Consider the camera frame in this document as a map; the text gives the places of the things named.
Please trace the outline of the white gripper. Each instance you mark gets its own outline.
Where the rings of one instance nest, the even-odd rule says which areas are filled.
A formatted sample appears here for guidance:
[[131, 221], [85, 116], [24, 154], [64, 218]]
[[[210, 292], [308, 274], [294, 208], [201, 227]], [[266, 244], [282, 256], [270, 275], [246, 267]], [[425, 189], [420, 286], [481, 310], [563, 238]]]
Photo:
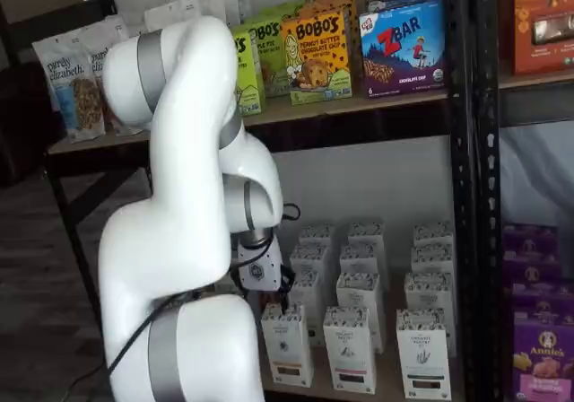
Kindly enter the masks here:
[[279, 242], [273, 239], [255, 249], [238, 245], [239, 279], [249, 291], [277, 292], [282, 313], [289, 308], [289, 293], [295, 281], [295, 272], [283, 265]]

